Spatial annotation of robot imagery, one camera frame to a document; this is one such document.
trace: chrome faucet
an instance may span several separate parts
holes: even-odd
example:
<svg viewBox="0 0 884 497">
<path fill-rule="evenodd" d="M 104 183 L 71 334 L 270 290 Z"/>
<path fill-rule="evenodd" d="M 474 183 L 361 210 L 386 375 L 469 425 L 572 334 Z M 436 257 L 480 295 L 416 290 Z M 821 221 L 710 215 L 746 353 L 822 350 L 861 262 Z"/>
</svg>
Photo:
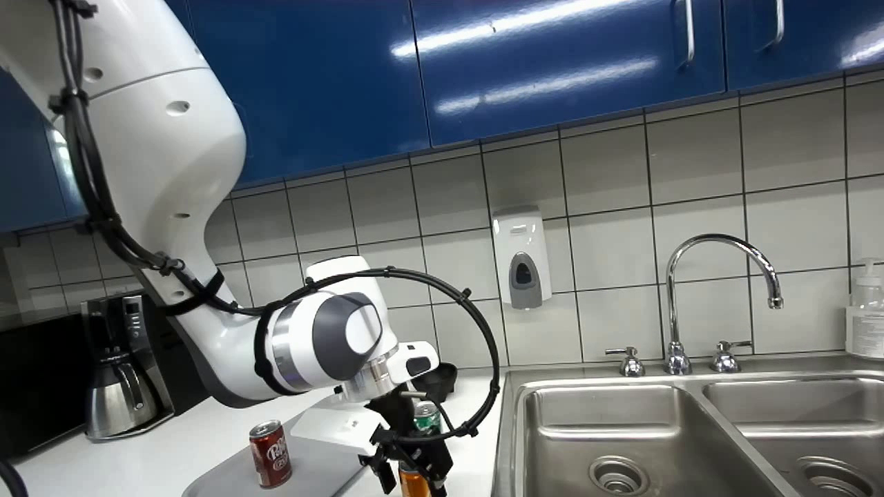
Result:
<svg viewBox="0 0 884 497">
<path fill-rule="evenodd" d="M 666 298 L 668 298 L 668 350 L 666 350 L 666 364 L 668 364 L 672 375 L 687 375 L 690 374 L 690 360 L 687 360 L 684 346 L 683 346 L 679 317 L 676 317 L 676 306 L 675 306 L 675 272 L 679 268 L 679 261 L 694 247 L 701 247 L 701 243 L 723 243 L 723 247 L 741 250 L 764 273 L 768 306 L 780 310 L 785 303 L 782 301 L 782 290 L 780 290 L 777 268 L 771 265 L 771 261 L 760 250 L 755 250 L 752 243 L 746 243 L 741 239 L 722 236 L 722 233 L 704 233 L 704 236 L 687 239 L 679 250 L 675 250 L 675 254 L 668 257 L 668 265 L 666 265 Z"/>
</svg>

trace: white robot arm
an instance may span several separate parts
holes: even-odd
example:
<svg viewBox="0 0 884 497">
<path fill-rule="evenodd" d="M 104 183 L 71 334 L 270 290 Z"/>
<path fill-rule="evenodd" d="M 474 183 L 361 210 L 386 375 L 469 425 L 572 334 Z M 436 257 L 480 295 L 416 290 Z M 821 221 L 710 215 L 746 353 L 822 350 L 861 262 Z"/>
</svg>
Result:
<svg viewBox="0 0 884 497">
<path fill-rule="evenodd" d="M 137 247 L 175 254 L 194 281 L 210 286 L 217 268 L 205 250 L 205 226 L 233 190 L 246 156 L 238 112 L 162 0 L 90 4 L 96 15 L 81 22 L 83 62 L 74 65 L 83 65 L 89 118 L 119 223 Z M 50 96 L 63 88 L 53 7 L 0 0 L 0 66 L 46 118 L 54 118 Z M 307 276 L 365 268 L 365 261 L 351 257 L 315 265 Z M 194 295 L 194 287 L 169 272 L 136 273 L 169 306 Z M 216 295 L 234 301 L 223 281 Z M 398 346 L 372 280 L 336 281 L 263 321 L 194 306 L 177 316 L 177 324 L 201 381 L 227 407 L 342 381 L 358 399 L 382 399 L 438 364 L 429 342 Z"/>
</svg>

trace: cabinet door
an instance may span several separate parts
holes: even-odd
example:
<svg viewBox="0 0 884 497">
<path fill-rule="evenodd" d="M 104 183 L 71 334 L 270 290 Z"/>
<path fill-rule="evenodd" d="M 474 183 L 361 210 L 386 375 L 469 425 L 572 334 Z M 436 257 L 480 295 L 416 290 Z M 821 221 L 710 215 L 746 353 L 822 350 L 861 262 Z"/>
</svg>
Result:
<svg viewBox="0 0 884 497">
<path fill-rule="evenodd" d="M 0 69 L 0 233 L 83 218 L 63 138 Z"/>
<path fill-rule="evenodd" d="M 723 92 L 717 0 L 415 0 L 415 25 L 433 143 Z"/>
<path fill-rule="evenodd" d="M 429 146 L 407 0 L 172 0 L 246 127 L 241 186 Z"/>
<path fill-rule="evenodd" d="M 884 62 L 884 0 L 723 0 L 730 88 Z"/>
</svg>

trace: kitchen counter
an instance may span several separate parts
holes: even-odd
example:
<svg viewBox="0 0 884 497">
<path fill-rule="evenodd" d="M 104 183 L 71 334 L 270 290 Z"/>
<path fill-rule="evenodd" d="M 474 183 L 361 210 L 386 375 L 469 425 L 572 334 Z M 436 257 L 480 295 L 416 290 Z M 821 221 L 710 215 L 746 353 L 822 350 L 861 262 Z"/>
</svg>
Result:
<svg viewBox="0 0 884 497">
<path fill-rule="evenodd" d="M 459 379 L 455 393 L 444 400 L 455 425 L 483 400 L 485 384 L 489 375 Z M 328 389 L 278 399 L 251 408 L 227 408 L 216 400 L 205 400 L 143 436 L 93 444 L 85 433 L 78 433 L 20 461 L 16 469 L 32 497 L 177 497 L 198 476 L 244 450 L 251 425 L 268 421 L 284 424 L 299 414 L 304 417 L 292 425 L 295 436 L 354 448 L 371 448 L 367 436 L 378 424 L 378 414 L 358 407 L 333 407 Z M 455 461 L 448 476 L 449 497 L 492 494 L 498 421 L 501 399 L 474 439 L 454 439 L 448 444 Z M 344 497 L 378 494 L 383 493 L 372 472 L 361 472 Z"/>
</svg>

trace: red can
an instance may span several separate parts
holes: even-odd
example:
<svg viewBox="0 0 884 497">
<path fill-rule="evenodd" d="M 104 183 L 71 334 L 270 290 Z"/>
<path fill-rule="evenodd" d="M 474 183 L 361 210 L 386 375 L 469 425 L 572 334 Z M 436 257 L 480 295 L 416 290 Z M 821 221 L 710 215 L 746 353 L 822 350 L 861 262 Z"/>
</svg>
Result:
<svg viewBox="0 0 884 497">
<path fill-rule="evenodd" d="M 281 486 L 292 476 L 281 424 L 255 425 L 249 443 L 259 486 Z"/>
</svg>

